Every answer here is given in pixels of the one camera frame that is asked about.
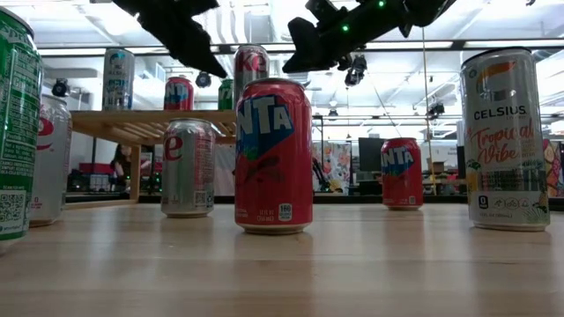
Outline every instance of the white can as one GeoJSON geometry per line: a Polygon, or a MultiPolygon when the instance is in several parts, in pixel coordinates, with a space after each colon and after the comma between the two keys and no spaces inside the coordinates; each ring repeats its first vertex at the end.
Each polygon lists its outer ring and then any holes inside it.
{"type": "Polygon", "coordinates": [[[462,66],[464,155],[477,227],[543,231],[550,224],[535,61],[526,48],[462,66]]]}
{"type": "Polygon", "coordinates": [[[69,174],[72,120],[67,104],[41,96],[30,226],[51,225],[63,211],[69,174]]]}

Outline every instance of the ceiling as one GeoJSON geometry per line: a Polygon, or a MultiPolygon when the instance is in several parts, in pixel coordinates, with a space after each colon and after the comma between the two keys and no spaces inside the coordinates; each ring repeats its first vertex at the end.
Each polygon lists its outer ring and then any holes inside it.
{"type": "MultiPolygon", "coordinates": [[[[290,37],[286,24],[300,16],[315,22],[304,7],[305,0],[219,0],[221,6],[195,17],[210,34],[212,42],[279,43],[290,37]]],[[[333,1],[353,8],[354,1],[333,1]]],[[[458,0],[451,9],[425,29],[426,40],[484,39],[555,39],[564,35],[564,1],[537,0],[525,6],[525,0],[458,0]]],[[[106,48],[160,46],[137,21],[114,4],[90,4],[88,0],[11,0],[2,1],[26,20],[35,31],[39,48],[106,48]]],[[[413,28],[409,40],[421,41],[422,30],[413,28]]],[[[400,41],[399,31],[392,31],[379,41],[400,41]]],[[[311,80],[307,94],[314,112],[327,114],[330,101],[337,102],[339,114],[424,114],[426,96],[429,102],[442,101],[447,114],[461,114],[458,92],[458,72],[461,62],[479,51],[427,52],[427,69],[422,52],[366,53],[368,74],[357,86],[346,89],[345,73],[337,70],[301,74],[301,80],[311,80]]],[[[538,82],[542,113],[564,111],[564,53],[554,50],[538,63],[538,82]]],[[[270,54],[271,76],[286,77],[281,66],[291,54],[270,54]]],[[[232,75],[233,57],[217,55],[219,62],[232,75]]],[[[186,75],[194,79],[197,70],[185,68],[169,56],[139,56],[136,72],[162,66],[169,76],[186,75]]],[[[81,77],[73,72],[70,82],[90,92],[101,91],[103,57],[44,58],[50,70],[95,70],[81,77]]],[[[140,108],[161,108],[163,83],[156,79],[136,80],[134,91],[140,108]]],[[[213,108],[217,100],[219,78],[211,87],[197,89],[197,102],[202,108],[213,108]]],[[[356,127],[366,135],[369,124],[356,127]]]]}

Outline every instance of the barcode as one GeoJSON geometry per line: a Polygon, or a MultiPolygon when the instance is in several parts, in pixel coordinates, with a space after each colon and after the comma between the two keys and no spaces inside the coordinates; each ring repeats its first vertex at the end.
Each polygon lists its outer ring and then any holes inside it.
{"type": "Polygon", "coordinates": [[[194,192],[194,204],[196,206],[205,206],[207,204],[205,191],[194,192]]]}

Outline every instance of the can bottom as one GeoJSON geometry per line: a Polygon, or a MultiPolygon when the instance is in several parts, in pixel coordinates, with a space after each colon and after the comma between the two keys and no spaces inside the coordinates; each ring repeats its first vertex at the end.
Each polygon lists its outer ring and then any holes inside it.
{"type": "Polygon", "coordinates": [[[392,211],[415,211],[419,210],[421,206],[386,206],[388,210],[392,211]]]}
{"type": "Polygon", "coordinates": [[[30,228],[37,228],[40,226],[52,225],[54,224],[56,219],[46,219],[46,220],[30,220],[29,227],[30,228]]]}
{"type": "Polygon", "coordinates": [[[310,223],[301,225],[247,225],[237,224],[245,229],[246,233],[263,235],[285,235],[303,232],[310,223]]]}
{"type": "Polygon", "coordinates": [[[199,213],[165,213],[167,217],[172,219],[179,218],[195,218],[195,217],[207,217],[210,211],[204,211],[199,213]]]}
{"type": "Polygon", "coordinates": [[[474,226],[480,229],[514,231],[514,232],[543,232],[546,225],[492,225],[474,222],[474,226]]]}

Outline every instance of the shelf leg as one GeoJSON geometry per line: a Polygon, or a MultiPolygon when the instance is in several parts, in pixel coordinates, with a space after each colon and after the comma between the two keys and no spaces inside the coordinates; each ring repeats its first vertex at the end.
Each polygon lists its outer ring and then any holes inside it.
{"type": "Polygon", "coordinates": [[[141,146],[131,147],[131,190],[130,200],[139,201],[139,186],[141,185],[141,146]]]}

